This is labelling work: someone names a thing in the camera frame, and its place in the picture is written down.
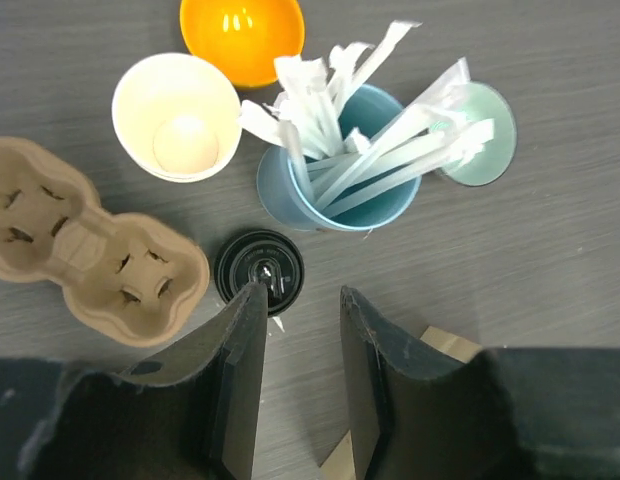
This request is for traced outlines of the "pink paper gift bag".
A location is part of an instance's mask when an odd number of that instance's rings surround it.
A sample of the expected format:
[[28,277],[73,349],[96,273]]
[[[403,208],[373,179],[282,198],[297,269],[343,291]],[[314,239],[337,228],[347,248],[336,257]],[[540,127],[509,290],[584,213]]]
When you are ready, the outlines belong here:
[[[479,344],[433,326],[429,326],[424,331],[420,340],[463,363],[469,362],[482,349]],[[326,458],[320,467],[320,471],[326,480],[356,479],[350,431],[344,435]]]

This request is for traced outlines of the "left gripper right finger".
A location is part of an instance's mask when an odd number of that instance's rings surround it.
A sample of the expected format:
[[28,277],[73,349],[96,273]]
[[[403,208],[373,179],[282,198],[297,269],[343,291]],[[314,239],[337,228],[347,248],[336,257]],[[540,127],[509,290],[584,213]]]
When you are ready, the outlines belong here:
[[485,348],[460,362],[340,295],[360,479],[620,479],[620,349]]

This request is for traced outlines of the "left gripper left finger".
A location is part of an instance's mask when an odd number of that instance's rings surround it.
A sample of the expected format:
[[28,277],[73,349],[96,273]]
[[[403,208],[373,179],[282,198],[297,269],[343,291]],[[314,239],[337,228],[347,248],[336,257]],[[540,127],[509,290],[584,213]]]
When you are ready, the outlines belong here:
[[267,336],[250,283],[120,373],[0,358],[0,479],[248,479]]

